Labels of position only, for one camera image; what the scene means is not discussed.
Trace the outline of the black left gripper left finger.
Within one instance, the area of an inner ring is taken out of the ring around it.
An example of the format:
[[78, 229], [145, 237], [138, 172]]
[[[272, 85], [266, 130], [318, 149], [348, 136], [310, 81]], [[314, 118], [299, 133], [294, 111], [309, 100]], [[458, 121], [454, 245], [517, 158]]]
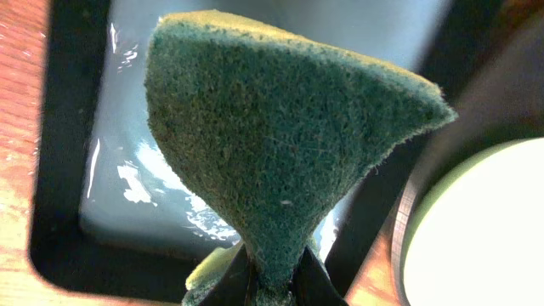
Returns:
[[225, 274], [199, 306], [251, 306], [258, 289], [258, 272], [241, 245]]

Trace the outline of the black rectangular water tray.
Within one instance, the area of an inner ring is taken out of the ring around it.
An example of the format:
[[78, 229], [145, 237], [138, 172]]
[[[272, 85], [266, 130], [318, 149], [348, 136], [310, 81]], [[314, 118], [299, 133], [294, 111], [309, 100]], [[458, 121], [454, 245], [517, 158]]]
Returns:
[[[178, 303], [190, 271], [238, 236], [162, 160], [147, 127], [145, 53], [159, 17], [218, 9], [369, 54], [459, 99], [505, 100], [479, 71], [497, 1], [55, 1], [30, 258], [66, 290]], [[329, 214], [326, 268], [345, 294], [424, 145], [396, 151]]]

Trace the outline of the light blue plate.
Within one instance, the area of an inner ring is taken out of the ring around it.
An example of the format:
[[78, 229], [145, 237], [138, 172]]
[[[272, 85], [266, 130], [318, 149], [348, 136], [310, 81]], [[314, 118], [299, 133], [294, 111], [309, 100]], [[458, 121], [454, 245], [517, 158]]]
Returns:
[[455, 167], [422, 198], [406, 237], [410, 305], [543, 306], [543, 140]]

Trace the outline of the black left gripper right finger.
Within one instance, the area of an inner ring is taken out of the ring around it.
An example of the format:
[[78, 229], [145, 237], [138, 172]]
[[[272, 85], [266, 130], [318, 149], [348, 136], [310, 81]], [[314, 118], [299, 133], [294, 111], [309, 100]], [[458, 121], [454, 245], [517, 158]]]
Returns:
[[294, 271], [292, 284], [297, 306], [348, 306], [308, 246]]

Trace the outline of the green yellow sponge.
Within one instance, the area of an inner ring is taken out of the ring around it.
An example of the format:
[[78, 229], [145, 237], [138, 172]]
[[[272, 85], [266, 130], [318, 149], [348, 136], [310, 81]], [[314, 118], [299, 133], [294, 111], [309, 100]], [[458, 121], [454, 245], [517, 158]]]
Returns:
[[320, 221], [397, 145], [456, 119], [421, 76], [217, 10], [160, 18], [144, 87], [167, 164], [241, 236], [253, 305], [293, 305]]

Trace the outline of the round black tray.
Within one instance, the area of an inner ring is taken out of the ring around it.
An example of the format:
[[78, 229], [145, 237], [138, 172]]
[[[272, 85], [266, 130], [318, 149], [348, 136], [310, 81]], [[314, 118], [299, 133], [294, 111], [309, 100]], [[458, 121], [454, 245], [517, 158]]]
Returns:
[[391, 268], [399, 302], [409, 303], [403, 284], [411, 226], [422, 198], [449, 171], [491, 146], [543, 135], [543, 99], [459, 99], [455, 122], [433, 133], [424, 145], [397, 200], [391, 242]]

